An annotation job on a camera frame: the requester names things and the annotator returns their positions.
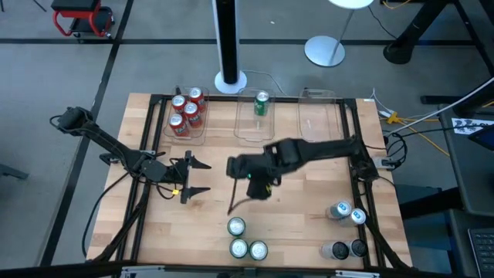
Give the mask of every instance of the keyboard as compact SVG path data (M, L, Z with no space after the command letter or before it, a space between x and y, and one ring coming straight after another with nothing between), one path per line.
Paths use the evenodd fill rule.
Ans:
M494 228L469 229L469 236L479 276L494 277Z

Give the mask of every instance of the wooden tabletop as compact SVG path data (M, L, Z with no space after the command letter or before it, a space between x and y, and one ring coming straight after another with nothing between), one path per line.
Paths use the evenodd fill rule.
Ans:
M130 148L139 147L150 96L144 93L132 93L129 96L118 140ZM365 144L384 147L374 102L357 100L357 107ZM274 140L299 137L298 105L276 103L275 108ZM155 109L154 124L159 106ZM339 200L347 200L353 204L347 158L310 162L298 171L283 176L281 186L273 189L269 200L245 203L231 216L226 215L233 186L233 180L225 174L227 158L241 153L262 152L260 147L242 146L234 136L236 109L237 103L234 102L209 104L203 145L172 143L169 137L162 134L159 151L166 151L167 154L159 160L169 164L168 158L180 158L186 150L192 150L199 161L211 165L212 169L192 169L189 185L211 187L211 190L194 196L187 205L182 205L179 197L165 200L152 188L138 262L164 265L362 269L362 259L349 257L339 261L324 259L319 254L319 248L325 242L358 237L357 228L340 227L324 216L325 208ZM350 111L347 114L351 123ZM328 119L332 130L327 136L333 140L339 139L339 117L336 115ZM151 146L153 133L154 126L151 128L148 146ZM371 156L385 155L385 151L374 149L369 149L369 153ZM124 173L121 165L112 165L106 186ZM392 180L387 171L380 170L380 175ZM96 217L88 259L99 255L122 226L131 181L130 177L125 178L103 198ZM239 181L237 200L245 197L246 187L247 181ZM391 248L410 266L411 257L395 190L386 181L378 179L374 182L373 192L381 233ZM234 259L230 255L228 247L233 238L228 234L226 224L233 216L245 220L247 228L243 239L247 243L262 240L268 245L269 255L265 260L256 262L248 257ZM366 231L370 261L376 266L374 241L372 235ZM133 230L129 238L134 238ZM127 259L130 257L131 247L132 240L129 240L125 253Z

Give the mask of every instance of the red soda can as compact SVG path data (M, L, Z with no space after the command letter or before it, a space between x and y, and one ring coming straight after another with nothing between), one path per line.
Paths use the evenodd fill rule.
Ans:
M171 106L173 106L173 109L175 109L177 114L184 114L185 104L187 104L187 101L185 101L184 96L178 95L171 99Z
M170 127L175 133L175 135L179 137L187 137L188 136L188 127L185 123L184 118L180 114L173 114L170 117Z
M192 88L188 96L191 98L191 102L195 103L195 105L198 106L199 111L201 111L201 113L204 113L204 111L206 111L206 102L204 100L204 94L202 93L202 90L200 88L197 87Z
M195 103L187 103L184 111L191 127L200 127L202 125L201 115L199 113L198 106Z

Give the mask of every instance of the black pole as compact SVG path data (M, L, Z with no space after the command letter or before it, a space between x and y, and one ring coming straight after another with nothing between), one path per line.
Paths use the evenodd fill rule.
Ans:
M235 0L213 0L213 5L223 81L235 84L239 80Z
M384 48L384 58L395 64L410 62L418 40L449 2L451 0L426 1L405 31Z

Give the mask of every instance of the red chair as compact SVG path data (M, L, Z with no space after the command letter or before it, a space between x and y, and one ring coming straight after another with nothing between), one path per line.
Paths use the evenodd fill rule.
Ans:
M81 33L94 33L111 38L110 28L115 23L109 7L102 7L100 0L53 0L53 22L64 36L80 37ZM58 16L73 18L68 32L57 22Z

